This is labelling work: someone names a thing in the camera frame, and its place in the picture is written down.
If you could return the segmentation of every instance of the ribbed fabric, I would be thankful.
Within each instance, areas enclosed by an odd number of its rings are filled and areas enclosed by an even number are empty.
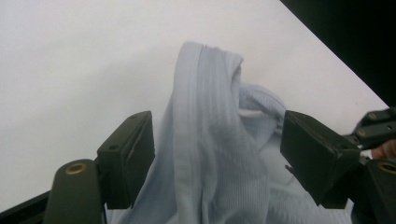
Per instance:
[[[134,209],[114,211],[109,223],[350,223],[345,211],[295,193],[301,186],[269,179],[260,153],[286,108],[265,88],[241,84],[242,61],[183,45],[156,159]]]

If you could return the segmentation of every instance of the folded cloth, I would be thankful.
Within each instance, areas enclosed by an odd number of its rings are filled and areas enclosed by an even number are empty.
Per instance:
[[[268,177],[260,153],[286,107],[241,83],[241,56],[185,43],[156,138],[156,159],[133,209],[109,223],[350,223],[344,210],[315,206],[298,183]]]

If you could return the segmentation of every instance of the white table surface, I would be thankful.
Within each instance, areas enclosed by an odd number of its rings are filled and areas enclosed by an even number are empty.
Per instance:
[[[243,81],[339,133],[387,108],[277,0],[1,1],[0,212],[134,113],[156,135],[185,41],[241,54]]]

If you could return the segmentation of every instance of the dark background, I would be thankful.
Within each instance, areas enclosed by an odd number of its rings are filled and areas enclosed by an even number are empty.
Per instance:
[[[281,0],[388,106],[396,105],[396,0]]]

